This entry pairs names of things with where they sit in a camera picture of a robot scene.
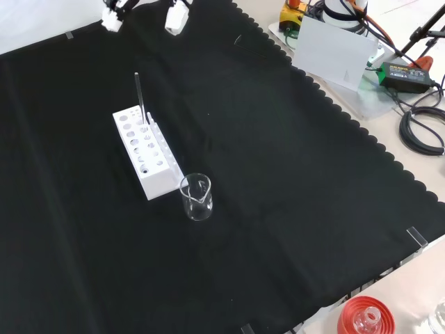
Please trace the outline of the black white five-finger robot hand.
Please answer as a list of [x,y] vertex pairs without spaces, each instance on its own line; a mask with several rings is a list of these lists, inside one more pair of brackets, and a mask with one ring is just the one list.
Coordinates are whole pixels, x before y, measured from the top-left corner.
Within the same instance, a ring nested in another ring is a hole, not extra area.
[[[168,1],[168,11],[165,19],[165,30],[170,35],[179,35],[188,21],[193,1]],[[102,11],[102,26],[108,31],[118,32],[124,18],[140,4],[134,0],[105,0]]]

